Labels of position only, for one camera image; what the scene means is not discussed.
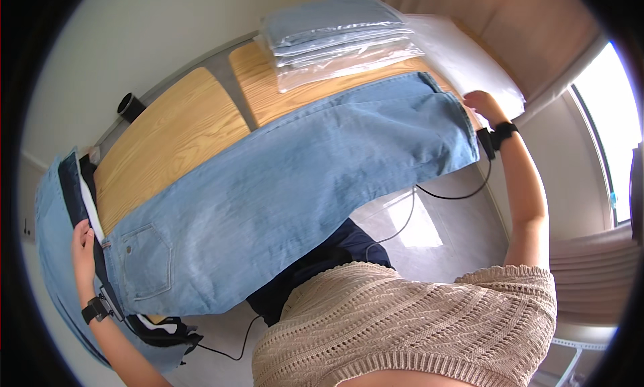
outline person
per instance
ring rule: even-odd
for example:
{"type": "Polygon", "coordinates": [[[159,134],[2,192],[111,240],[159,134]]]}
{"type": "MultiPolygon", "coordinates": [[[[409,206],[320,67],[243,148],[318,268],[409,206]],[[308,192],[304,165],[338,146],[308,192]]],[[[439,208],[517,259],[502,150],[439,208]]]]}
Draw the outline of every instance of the person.
{"type": "MultiPolygon", "coordinates": [[[[464,104],[493,129],[509,122],[485,92],[465,95],[464,104]]],[[[337,245],[321,246],[255,299],[249,297],[272,325],[255,347],[254,384],[527,386],[556,321],[548,211],[519,133],[502,141],[500,154],[512,215],[502,267],[466,274],[453,284],[409,281],[391,268],[380,246],[373,251],[375,262],[356,257],[372,240],[347,222],[337,245]],[[262,306],[272,295],[271,306],[262,306]]],[[[74,229],[71,253],[82,307],[95,296],[93,239],[87,221],[74,229]]],[[[92,319],[90,328],[126,385],[169,385],[111,318],[92,319]]]]}

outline gray cable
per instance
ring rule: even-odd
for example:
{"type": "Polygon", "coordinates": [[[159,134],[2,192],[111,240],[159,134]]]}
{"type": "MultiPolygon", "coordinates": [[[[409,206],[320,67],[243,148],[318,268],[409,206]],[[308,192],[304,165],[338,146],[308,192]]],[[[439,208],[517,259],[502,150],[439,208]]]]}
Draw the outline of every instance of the gray cable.
{"type": "Polygon", "coordinates": [[[409,213],[409,217],[407,218],[407,222],[405,222],[405,224],[402,226],[402,228],[400,228],[400,230],[399,230],[398,232],[396,232],[393,236],[391,236],[391,237],[389,237],[389,238],[386,238],[386,239],[382,239],[382,240],[380,240],[380,241],[375,242],[375,243],[374,243],[374,244],[372,244],[372,245],[369,245],[369,246],[366,248],[366,250],[365,250],[365,261],[366,261],[366,262],[369,262],[369,249],[370,249],[371,247],[373,247],[373,246],[375,246],[375,245],[379,245],[380,243],[382,243],[382,242],[384,242],[384,241],[391,240],[392,238],[395,238],[396,236],[398,236],[398,235],[400,234],[400,232],[402,232],[403,230],[405,230],[405,228],[406,228],[406,227],[407,227],[407,225],[409,224],[409,221],[411,221],[411,220],[412,220],[412,214],[414,213],[414,203],[415,203],[415,199],[416,199],[416,187],[415,187],[415,186],[412,186],[412,210],[411,210],[411,211],[410,211],[410,213],[409,213]]]}

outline bare skin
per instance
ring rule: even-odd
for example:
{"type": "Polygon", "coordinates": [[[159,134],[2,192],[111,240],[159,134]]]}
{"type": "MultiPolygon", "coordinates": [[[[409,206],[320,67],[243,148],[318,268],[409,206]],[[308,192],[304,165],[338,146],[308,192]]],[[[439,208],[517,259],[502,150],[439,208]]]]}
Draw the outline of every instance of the bare skin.
{"type": "MultiPolygon", "coordinates": [[[[509,122],[492,96],[474,91],[464,103],[489,120],[492,128],[509,122]]],[[[500,148],[510,202],[513,233],[504,265],[536,265],[548,269],[548,209],[543,183],[521,136],[513,133],[500,148]]],[[[81,307],[94,296],[94,233],[87,220],[74,229],[71,255],[81,307]]],[[[93,319],[90,329],[112,368],[128,387],[167,387],[165,378],[130,343],[111,318],[93,319]]],[[[380,370],[344,381],[341,387],[467,387],[449,377],[411,370],[380,370]]]]}

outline beige knit sweater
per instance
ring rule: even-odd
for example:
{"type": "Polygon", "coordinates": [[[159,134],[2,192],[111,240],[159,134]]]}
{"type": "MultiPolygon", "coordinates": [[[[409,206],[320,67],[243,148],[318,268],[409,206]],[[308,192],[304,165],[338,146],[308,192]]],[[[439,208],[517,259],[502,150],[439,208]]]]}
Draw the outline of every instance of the beige knit sweater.
{"type": "Polygon", "coordinates": [[[404,369],[480,387],[527,386],[555,317],[554,279],[538,267],[492,267],[442,284],[351,262],[291,293],[255,347],[253,378],[258,387],[332,387],[404,369]]]}

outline navy blue pants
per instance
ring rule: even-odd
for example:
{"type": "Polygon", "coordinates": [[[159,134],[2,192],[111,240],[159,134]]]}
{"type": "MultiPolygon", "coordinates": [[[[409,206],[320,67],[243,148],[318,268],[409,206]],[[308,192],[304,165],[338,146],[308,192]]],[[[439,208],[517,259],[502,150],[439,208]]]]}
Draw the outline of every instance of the navy blue pants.
{"type": "MultiPolygon", "coordinates": [[[[268,284],[246,298],[253,310],[270,327],[279,321],[282,308],[294,288],[313,276],[352,261],[366,261],[366,248],[375,241],[347,219],[322,244],[280,272],[268,284]]],[[[393,268],[387,251],[375,245],[369,249],[369,262],[393,268]]]]}

